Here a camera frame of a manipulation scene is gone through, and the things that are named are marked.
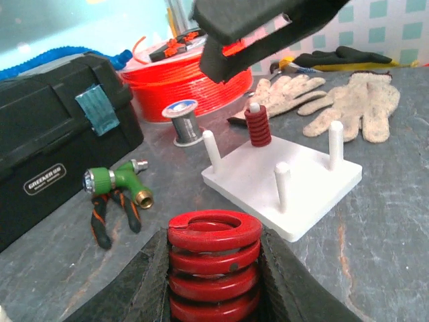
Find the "orange-handled pliers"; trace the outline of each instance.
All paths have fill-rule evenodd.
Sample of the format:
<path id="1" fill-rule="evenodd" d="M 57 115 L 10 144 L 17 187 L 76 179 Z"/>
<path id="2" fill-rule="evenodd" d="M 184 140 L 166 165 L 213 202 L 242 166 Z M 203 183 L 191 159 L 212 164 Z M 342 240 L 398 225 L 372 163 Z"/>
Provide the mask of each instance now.
<path id="1" fill-rule="evenodd" d="M 132 232 L 139 233 L 141 230 L 141 221 L 137 207 L 120 189 L 115 189 L 109 194 L 93 197 L 91 200 L 94 205 L 93 214 L 91 215 L 91 230 L 93 231 L 95 241 L 104 250 L 110 250 L 112 247 L 112 240 L 106 231 L 107 202 L 110 198 L 121 206 L 127 214 L 128 225 Z"/>

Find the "green hose nozzle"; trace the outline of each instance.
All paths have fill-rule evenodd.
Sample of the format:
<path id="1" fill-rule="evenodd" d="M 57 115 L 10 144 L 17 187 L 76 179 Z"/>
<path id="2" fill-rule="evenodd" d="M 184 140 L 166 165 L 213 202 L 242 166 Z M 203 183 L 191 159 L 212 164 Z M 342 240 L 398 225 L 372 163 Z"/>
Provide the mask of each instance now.
<path id="1" fill-rule="evenodd" d="M 150 208 L 154 197 L 149 188 L 142 185 L 137 174 L 147 169 L 147 161 L 130 160 L 116 170 L 91 168 L 83 176 L 83 188 L 92 195 L 103 195 L 115 188 L 126 188 L 134 203 L 143 209 Z"/>

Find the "small red spring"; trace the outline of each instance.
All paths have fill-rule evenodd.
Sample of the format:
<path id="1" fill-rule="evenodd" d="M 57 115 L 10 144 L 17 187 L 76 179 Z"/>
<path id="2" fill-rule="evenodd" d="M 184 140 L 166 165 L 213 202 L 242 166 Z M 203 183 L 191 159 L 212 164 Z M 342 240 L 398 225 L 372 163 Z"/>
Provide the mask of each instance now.
<path id="1" fill-rule="evenodd" d="M 260 108 L 260 111 L 256 113 L 250 112 L 249 108 L 244 112 L 247 128 L 249 129 L 250 142 L 252 146 L 258 148 L 271 143 L 267 109 L 263 105 L 260 105 Z"/>
<path id="2" fill-rule="evenodd" d="M 185 213 L 169 222 L 170 308 L 181 322 L 255 321 L 262 224 L 236 211 Z"/>

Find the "black toolbox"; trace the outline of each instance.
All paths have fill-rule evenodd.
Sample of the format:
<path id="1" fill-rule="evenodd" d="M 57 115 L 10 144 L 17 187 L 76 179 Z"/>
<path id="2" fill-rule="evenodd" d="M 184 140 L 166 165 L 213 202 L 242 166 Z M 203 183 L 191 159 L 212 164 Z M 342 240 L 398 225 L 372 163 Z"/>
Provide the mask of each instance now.
<path id="1" fill-rule="evenodd" d="M 87 168 L 143 142 L 131 99 L 110 61 L 91 53 L 0 83 L 0 252 L 75 195 Z M 88 108 L 113 125 L 100 132 Z"/>

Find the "gray work surface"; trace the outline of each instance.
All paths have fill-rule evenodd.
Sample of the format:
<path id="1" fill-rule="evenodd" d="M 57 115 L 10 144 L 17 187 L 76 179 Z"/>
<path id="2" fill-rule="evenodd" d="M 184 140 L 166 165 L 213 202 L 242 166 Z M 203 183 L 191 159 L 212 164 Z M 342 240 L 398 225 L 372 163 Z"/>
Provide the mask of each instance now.
<path id="1" fill-rule="evenodd" d="M 327 290 L 364 320 L 428 321 L 429 68 L 391 73 L 402 96 L 390 119 L 389 141 L 370 144 L 359 135 L 345 145 L 345 158 L 363 166 L 361 183 L 289 246 Z M 346 84 L 349 75 L 323 74 L 323 89 Z M 248 140 L 246 129 L 226 121 L 243 102 L 198 118 L 214 132 L 221 156 Z M 327 133 L 302 135 L 314 117 L 295 111 L 276 117 L 270 121 L 272 134 L 328 152 Z M 177 148 L 171 125 L 141 126 L 144 143 L 122 160 L 149 161 L 149 169 L 139 176 L 153 189 L 156 203 L 141 210 L 141 233 L 132 233 L 122 211 L 111 205 L 107 229 L 114 245 L 108 252 L 100 249 L 90 231 L 90 196 L 79 192 L 0 254 L 0 304 L 14 322 L 65 319 L 110 283 L 176 215 L 240 210 L 204 185 L 201 171 L 210 162 L 202 142 Z"/>

